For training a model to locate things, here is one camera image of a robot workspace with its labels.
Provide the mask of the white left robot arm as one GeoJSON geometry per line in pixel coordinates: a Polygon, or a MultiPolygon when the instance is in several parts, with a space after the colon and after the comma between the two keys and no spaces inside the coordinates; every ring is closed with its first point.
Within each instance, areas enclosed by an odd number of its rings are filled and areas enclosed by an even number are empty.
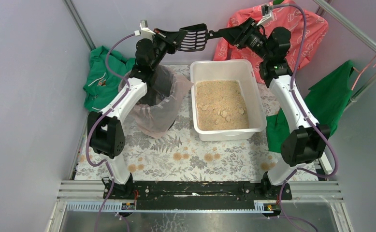
{"type": "Polygon", "coordinates": [[[123,157],[125,135],[123,124],[132,115],[137,125],[153,138],[160,138],[174,124],[192,83],[182,75],[161,65],[167,54],[180,50],[187,32],[139,30],[135,62],[126,74],[110,67],[105,59],[107,74],[120,80],[117,95],[101,110],[88,116],[87,146],[105,164],[112,186],[126,187],[132,175],[123,157]]]}

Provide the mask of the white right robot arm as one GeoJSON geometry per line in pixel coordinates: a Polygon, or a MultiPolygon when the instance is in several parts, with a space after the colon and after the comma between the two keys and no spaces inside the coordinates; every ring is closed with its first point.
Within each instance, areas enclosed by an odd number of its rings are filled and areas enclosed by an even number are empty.
{"type": "Polygon", "coordinates": [[[236,48],[248,48],[262,58],[260,76],[276,96],[286,117],[289,135],[281,144],[282,159],[264,174],[262,183],[282,185],[305,164],[321,158],[331,130],[329,126],[319,124],[295,85],[295,72],[286,61],[291,32],[276,27],[266,36],[263,26],[249,18],[238,26],[210,31],[206,38],[223,38],[236,48]]]}

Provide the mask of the black litter scoop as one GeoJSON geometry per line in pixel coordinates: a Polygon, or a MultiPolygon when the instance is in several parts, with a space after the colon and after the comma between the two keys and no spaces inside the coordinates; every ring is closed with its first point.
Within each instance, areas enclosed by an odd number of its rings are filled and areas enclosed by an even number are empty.
{"type": "Polygon", "coordinates": [[[177,50],[182,52],[203,51],[207,41],[214,37],[215,32],[209,31],[204,23],[191,25],[179,29],[183,35],[177,50]]]}

